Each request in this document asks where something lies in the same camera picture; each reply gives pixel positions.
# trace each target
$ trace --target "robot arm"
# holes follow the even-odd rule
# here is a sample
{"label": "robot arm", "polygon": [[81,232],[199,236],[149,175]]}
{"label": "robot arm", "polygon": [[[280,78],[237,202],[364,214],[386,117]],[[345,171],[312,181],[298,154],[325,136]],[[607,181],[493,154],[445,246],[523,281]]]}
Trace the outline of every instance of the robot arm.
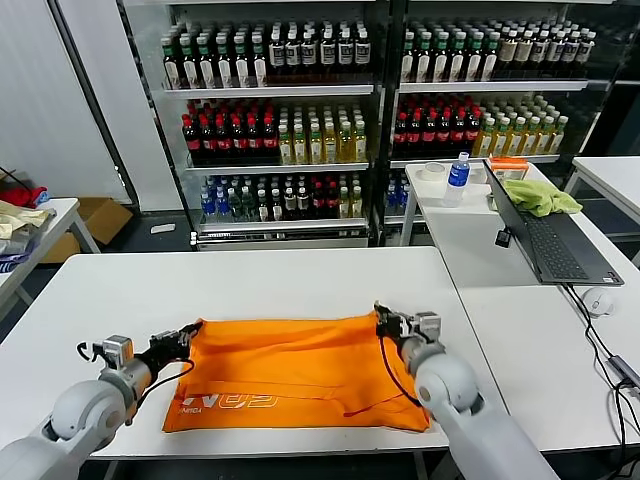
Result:
{"label": "robot arm", "polygon": [[96,450],[107,446],[122,424],[130,425],[145,391],[169,363],[188,361],[191,339],[202,323],[151,337],[134,355],[130,339],[114,335],[93,345],[106,367],[98,380],[80,382],[56,401],[53,412],[28,436],[0,451],[0,480],[72,480]]}
{"label": "robot arm", "polygon": [[408,316],[376,303],[377,334],[390,337],[415,379],[415,394],[449,439],[467,480],[559,480],[520,426],[479,392],[463,359],[437,342],[432,312]]}

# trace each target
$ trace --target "laptop keyboard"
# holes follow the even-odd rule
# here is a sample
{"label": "laptop keyboard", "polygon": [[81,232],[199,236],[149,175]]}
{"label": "laptop keyboard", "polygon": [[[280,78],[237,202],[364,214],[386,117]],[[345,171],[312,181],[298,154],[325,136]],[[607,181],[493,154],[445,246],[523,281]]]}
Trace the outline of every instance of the laptop keyboard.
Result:
{"label": "laptop keyboard", "polygon": [[554,277],[576,280],[589,278],[562,240],[543,218],[527,215],[524,220],[536,255],[549,268]]}

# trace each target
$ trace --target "laptop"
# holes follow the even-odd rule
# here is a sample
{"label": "laptop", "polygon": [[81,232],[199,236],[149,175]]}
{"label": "laptop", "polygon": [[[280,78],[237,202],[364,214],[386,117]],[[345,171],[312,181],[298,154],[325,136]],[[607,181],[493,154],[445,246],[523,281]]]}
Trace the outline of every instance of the laptop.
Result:
{"label": "laptop", "polygon": [[483,163],[498,212],[540,283],[624,284],[569,215],[552,213],[539,218],[519,210],[487,162]]}

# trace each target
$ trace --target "white wall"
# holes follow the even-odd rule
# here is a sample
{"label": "white wall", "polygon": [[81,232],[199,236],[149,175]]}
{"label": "white wall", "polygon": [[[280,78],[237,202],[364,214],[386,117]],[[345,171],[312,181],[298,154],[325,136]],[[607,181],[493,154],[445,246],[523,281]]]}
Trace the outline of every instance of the white wall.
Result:
{"label": "white wall", "polygon": [[182,209],[116,1],[59,3],[140,209]]}
{"label": "white wall", "polygon": [[0,64],[0,166],[53,196],[131,203],[43,0],[2,2]]}

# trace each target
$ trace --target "cloth on table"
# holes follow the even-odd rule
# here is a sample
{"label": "cloth on table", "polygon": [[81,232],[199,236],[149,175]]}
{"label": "cloth on table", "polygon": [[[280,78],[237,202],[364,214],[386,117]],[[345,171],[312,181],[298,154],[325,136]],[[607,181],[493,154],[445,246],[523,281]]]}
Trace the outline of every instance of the cloth on table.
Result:
{"label": "cloth on table", "polygon": [[[373,427],[422,432],[429,419],[393,383],[377,315],[339,320],[205,321],[191,345],[165,432],[235,427]],[[390,339],[392,372],[413,380]]]}

